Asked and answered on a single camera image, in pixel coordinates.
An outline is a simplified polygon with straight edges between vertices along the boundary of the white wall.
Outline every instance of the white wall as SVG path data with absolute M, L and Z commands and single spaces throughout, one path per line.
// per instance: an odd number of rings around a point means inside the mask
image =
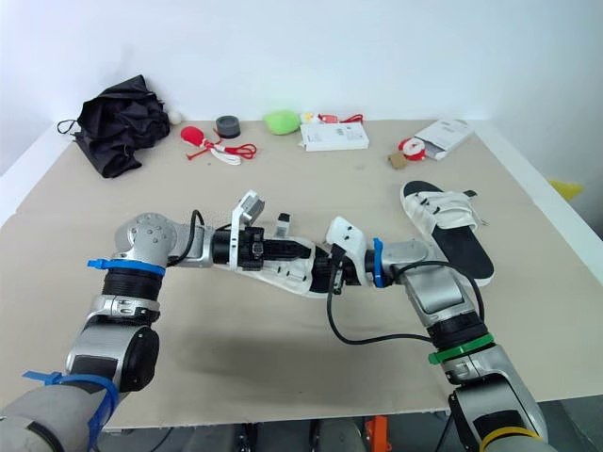
M 281 107 L 491 119 L 544 175 L 584 183 L 574 205 L 603 230 L 597 0 L 2 5 L 4 155 L 143 73 L 190 119 Z

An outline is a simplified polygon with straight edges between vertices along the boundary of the black tape roll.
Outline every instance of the black tape roll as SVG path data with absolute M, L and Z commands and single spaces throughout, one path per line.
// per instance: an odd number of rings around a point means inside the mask
M 236 138 L 241 135 L 241 126 L 236 116 L 220 116 L 217 118 L 216 130 L 222 138 Z

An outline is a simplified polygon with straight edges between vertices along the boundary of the white table edge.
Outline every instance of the white table edge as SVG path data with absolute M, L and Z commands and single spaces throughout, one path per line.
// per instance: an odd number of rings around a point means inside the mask
M 603 284 L 603 241 L 495 126 L 489 121 L 469 123 L 477 136 L 557 228 L 580 260 Z M 55 126 L 51 126 L 0 176 L 0 227 L 17 211 L 27 194 L 71 141 L 71 136 L 60 135 Z

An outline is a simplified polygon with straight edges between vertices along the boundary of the green ring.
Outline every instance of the green ring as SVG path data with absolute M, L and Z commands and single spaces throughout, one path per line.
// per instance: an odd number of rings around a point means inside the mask
M 457 356 L 463 355 L 464 353 L 468 353 L 469 351 L 473 351 L 483 346 L 487 346 L 488 344 L 491 344 L 493 342 L 494 336 L 488 332 L 487 334 L 484 334 L 483 336 L 480 336 L 472 341 L 466 342 L 460 346 L 438 351 L 435 353 L 430 353 L 430 363 L 440 364 L 444 361 L 448 361 L 452 358 L 456 358 Z

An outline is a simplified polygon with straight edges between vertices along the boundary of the black cable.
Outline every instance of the black cable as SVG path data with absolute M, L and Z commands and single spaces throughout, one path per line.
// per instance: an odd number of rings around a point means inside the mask
M 61 129 L 60 126 L 61 124 L 64 124 L 65 122 L 70 122 L 71 124 L 69 125 L 69 127 L 65 130 Z M 73 126 L 75 125 L 75 123 L 77 122 L 77 120 L 65 120 L 65 121 L 61 121 L 59 123 L 57 123 L 57 132 L 59 132 L 62 135 L 68 134 L 69 131 L 71 131 L 73 129 Z
M 199 222 L 201 223 L 202 226 L 205 225 L 204 218 L 201 216 L 201 212 L 199 212 L 197 209 L 195 209 L 192 211 L 192 214 L 190 215 L 190 230 L 188 232 L 187 246 L 185 247 L 185 250 L 182 251 L 182 254 L 180 254 L 178 257 L 171 259 L 168 262 L 167 266 L 176 266 L 176 265 L 180 264 L 182 261 L 184 261 L 185 258 L 188 256 L 188 253 L 190 252 L 190 249 L 192 248 L 192 242 L 195 239 L 195 225 L 196 225 L 197 219 L 199 220 Z
M 157 443 L 157 445 L 154 448 L 152 448 L 149 452 L 155 452 L 159 447 L 161 447 L 161 445 L 166 442 L 166 440 L 168 439 L 168 437 L 171 435 L 172 432 L 173 432 L 173 427 L 170 427 L 170 429 L 168 430 L 168 433 L 166 433 L 166 436 L 164 436 L 163 439 L 159 443 Z
M 156 450 L 157 450 L 159 447 L 161 447 L 161 445 L 162 445 L 163 443 L 165 443 L 165 442 L 166 442 L 166 440 L 168 439 L 168 437 L 171 435 L 171 431 L 172 431 L 172 430 L 173 430 L 173 427 L 170 427 L 170 429 L 168 430 L 168 432 L 166 433 L 166 435 L 165 435 L 165 436 L 164 436 L 164 437 L 161 439 L 161 441 L 160 441 L 159 443 L 157 443 L 157 444 L 155 445 L 155 447 L 153 447 L 153 448 L 152 448 L 152 449 L 151 449 L 149 452 L 155 452 L 155 451 L 156 451 Z M 92 445 L 92 450 L 93 450 L 94 452 L 101 452 L 101 449 L 100 449 L 100 447 L 98 446 L 98 443 L 97 443 L 97 444 L 93 444 L 93 445 Z
M 339 332 L 339 330 L 337 329 L 337 326 L 335 325 L 335 322 L 333 320 L 333 312 L 332 312 L 332 303 L 333 303 L 333 291 L 334 291 L 334 282 L 335 282 L 335 275 L 337 274 L 337 267 L 336 265 L 333 265 L 332 269 L 331 269 L 331 279 L 329 280 L 329 291 L 327 292 L 327 318 L 329 319 L 329 325 L 331 326 L 331 330 L 333 330 L 333 333 L 335 336 L 337 336 L 337 339 L 339 339 L 341 342 L 343 342 L 344 344 L 347 344 L 349 346 L 363 346 L 366 344 L 373 344 L 375 342 L 381 342 L 381 341 L 388 341 L 390 339 L 416 339 L 419 341 L 424 341 L 424 342 L 432 342 L 432 339 L 430 337 L 427 336 L 421 336 L 420 334 L 411 334 L 411 333 L 398 333 L 398 334 L 386 334 L 383 336 L 377 336 L 377 337 L 370 337 L 368 339 L 360 339 L 360 340 L 354 340 L 354 339 L 348 339 L 347 337 L 345 337 L 343 334 L 341 334 L 341 332 Z
M 433 452 L 440 452 L 440 449 L 444 445 L 444 441 L 446 440 L 446 437 L 448 436 L 448 432 L 450 431 L 451 426 L 452 426 L 452 414 L 448 417 L 448 420 L 446 421 L 446 425 L 444 426 L 444 430 L 442 431 L 442 434 L 440 435 L 440 439 L 437 442 L 437 446 L 435 447 L 435 450 Z
M 451 264 L 450 262 L 446 262 L 446 261 L 419 261 L 419 262 L 414 262 L 413 264 L 409 264 L 408 266 L 403 266 L 400 269 L 395 269 L 392 266 L 392 272 L 394 273 L 394 281 L 399 282 L 398 279 L 400 277 L 400 275 L 408 270 L 412 270 L 413 268 L 417 268 L 419 266 L 447 266 L 448 268 L 452 268 L 453 270 L 455 270 L 456 272 L 460 273 L 461 275 L 465 276 L 467 278 L 467 280 L 469 281 L 469 283 L 471 284 L 471 287 L 473 288 L 473 292 L 475 292 L 475 299 L 476 302 L 478 303 L 478 314 L 480 315 L 480 319 L 481 321 L 484 320 L 485 318 L 485 310 L 483 308 L 483 298 L 481 297 L 481 292 L 480 292 L 480 288 L 478 287 L 478 284 L 475 282 L 475 280 L 470 277 L 466 271 L 464 271 L 462 268 L 455 266 L 454 264 Z

